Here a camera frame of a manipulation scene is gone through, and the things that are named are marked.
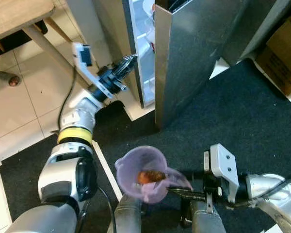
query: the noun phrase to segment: stainless steel door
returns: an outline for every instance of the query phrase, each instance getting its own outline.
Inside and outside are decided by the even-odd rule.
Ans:
[[[245,4],[245,0],[156,0],[158,127],[169,124],[209,79]]]

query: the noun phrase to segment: wooden table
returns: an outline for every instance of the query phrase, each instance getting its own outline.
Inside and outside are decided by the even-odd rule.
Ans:
[[[72,75],[72,66],[43,36],[34,24],[45,20],[66,40],[70,40],[65,33],[50,18],[54,12],[51,0],[0,0],[0,39],[23,30],[38,46],[46,51],[60,67]],[[84,87],[87,82],[78,75],[78,81]]]

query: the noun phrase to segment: white bracket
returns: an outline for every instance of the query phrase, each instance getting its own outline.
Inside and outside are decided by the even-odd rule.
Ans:
[[[211,171],[216,177],[222,177],[229,183],[228,201],[235,202],[239,187],[235,156],[220,143],[210,147]]]
[[[82,56],[82,53],[86,53],[86,61],[84,61],[84,54]],[[91,57],[90,57],[90,47],[88,45],[84,45],[82,43],[73,42],[72,43],[72,55],[73,55],[73,61],[76,67],[85,74],[90,81],[100,90],[102,91],[108,98],[112,99],[113,95],[111,92],[104,87],[104,85],[99,81],[99,77],[93,75],[88,69],[87,69],[87,63],[91,63]]]

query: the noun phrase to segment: cardboard box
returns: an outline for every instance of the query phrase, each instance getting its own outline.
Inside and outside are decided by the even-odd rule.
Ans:
[[[268,40],[256,62],[286,95],[291,94],[291,17]]]

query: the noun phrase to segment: table leg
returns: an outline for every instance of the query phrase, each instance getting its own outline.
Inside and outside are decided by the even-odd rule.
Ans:
[[[72,65],[62,56],[57,49],[39,32],[33,25],[23,28],[23,31],[45,52],[47,52],[59,65],[60,67],[72,76],[73,67]],[[87,88],[88,83],[77,74],[78,83],[83,87]]]
[[[50,25],[59,35],[61,35],[68,43],[72,43],[72,40],[67,36],[66,33],[58,26],[58,24],[51,18],[45,18],[44,21]]]

